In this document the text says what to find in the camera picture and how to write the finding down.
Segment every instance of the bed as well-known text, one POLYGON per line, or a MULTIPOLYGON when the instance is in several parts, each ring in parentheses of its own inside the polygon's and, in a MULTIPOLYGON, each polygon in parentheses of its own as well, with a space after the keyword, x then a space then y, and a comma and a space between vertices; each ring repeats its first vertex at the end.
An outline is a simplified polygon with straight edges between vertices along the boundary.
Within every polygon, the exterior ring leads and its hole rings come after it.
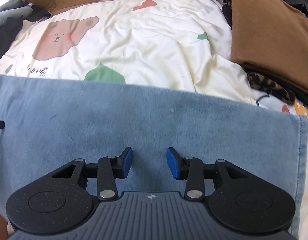
MULTIPOLYGON (((221 7, 216 0, 113 0, 24 21, 0 74, 182 90, 308 120, 302 102, 289 106, 250 88, 229 60, 231 29, 221 7)), ((299 219, 299 239, 308 240, 308 168, 299 219)))

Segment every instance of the bear face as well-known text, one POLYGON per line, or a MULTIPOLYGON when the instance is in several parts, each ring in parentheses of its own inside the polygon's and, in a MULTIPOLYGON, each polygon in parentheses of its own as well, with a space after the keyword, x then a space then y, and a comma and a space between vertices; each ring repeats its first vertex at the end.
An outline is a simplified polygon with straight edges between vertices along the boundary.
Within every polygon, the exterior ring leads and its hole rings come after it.
POLYGON ((86 32, 98 22, 98 17, 83 20, 61 20, 49 23, 33 52, 33 58, 48 60, 62 57, 69 49, 77 46, 86 32))

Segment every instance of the brown cushion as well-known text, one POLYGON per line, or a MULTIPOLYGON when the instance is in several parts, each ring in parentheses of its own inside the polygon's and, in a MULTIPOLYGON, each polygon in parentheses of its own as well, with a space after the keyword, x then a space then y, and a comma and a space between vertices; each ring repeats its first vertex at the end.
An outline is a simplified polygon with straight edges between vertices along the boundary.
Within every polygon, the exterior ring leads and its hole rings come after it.
POLYGON ((231 60, 308 93, 308 19, 282 0, 232 0, 231 60))

